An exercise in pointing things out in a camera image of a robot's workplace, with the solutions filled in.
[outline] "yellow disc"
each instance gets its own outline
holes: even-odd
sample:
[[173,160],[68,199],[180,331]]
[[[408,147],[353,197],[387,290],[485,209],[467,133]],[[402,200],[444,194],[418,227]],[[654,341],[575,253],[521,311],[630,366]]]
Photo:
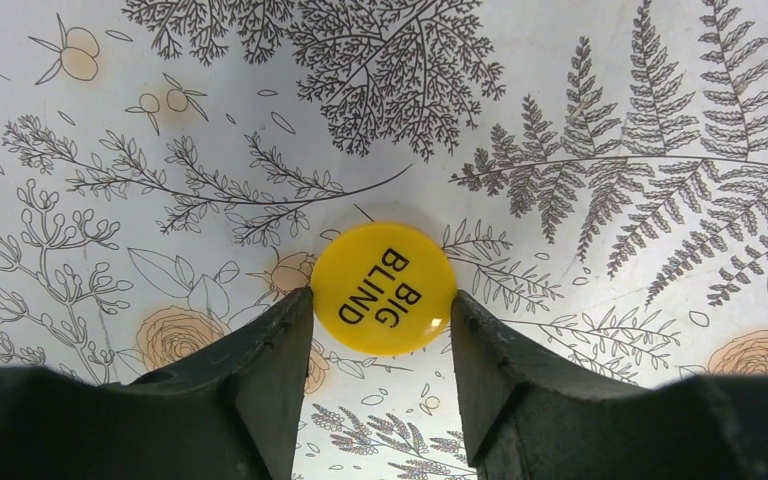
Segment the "yellow disc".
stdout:
[[311,278],[319,321],[347,347],[400,355],[449,324],[457,292],[443,250],[419,230],[375,222],[337,237]]

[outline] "flower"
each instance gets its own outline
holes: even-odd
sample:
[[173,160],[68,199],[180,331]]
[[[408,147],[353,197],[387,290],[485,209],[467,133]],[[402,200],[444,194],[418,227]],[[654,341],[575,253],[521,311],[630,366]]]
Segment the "flower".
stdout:
[[212,318],[178,307],[159,310],[143,320],[137,348],[149,370],[164,367],[231,333]]
[[310,349],[310,358],[307,361],[307,378],[305,378],[305,393],[310,395],[316,392],[325,382],[325,372],[331,367],[322,357],[322,353],[315,348]]
[[768,374],[768,330],[735,338],[714,352],[708,371],[719,375]]
[[263,273],[249,273],[249,276],[257,277],[269,284],[269,293],[275,293],[276,298],[310,284],[310,275],[313,273],[313,264],[316,257],[305,252],[299,252],[289,257],[281,258],[278,250],[275,250],[278,264],[272,271]]

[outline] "botanical print fabric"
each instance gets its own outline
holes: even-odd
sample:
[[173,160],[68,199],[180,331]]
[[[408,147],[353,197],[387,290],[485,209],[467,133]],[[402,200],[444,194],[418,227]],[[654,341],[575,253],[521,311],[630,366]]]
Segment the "botanical print fabric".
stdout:
[[[768,374],[768,1],[0,0],[0,365],[130,382],[374,220],[603,375]],[[475,478],[448,334],[314,337],[295,478]]]

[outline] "big blind button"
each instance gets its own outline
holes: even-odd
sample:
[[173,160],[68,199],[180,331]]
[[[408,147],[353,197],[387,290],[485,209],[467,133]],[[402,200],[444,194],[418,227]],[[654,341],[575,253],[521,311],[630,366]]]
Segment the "big blind button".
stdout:
[[337,237],[311,278],[319,321],[347,347],[400,355],[434,340],[449,324],[457,293],[443,250],[419,230],[374,222]]

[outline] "floral tablecloth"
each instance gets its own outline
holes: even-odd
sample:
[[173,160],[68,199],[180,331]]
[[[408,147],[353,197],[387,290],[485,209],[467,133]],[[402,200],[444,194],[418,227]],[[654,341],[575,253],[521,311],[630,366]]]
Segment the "floral tablecloth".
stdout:
[[[768,1],[0,0],[0,365],[127,383],[372,220],[603,375],[768,374]],[[475,477],[448,333],[314,337],[296,478]]]

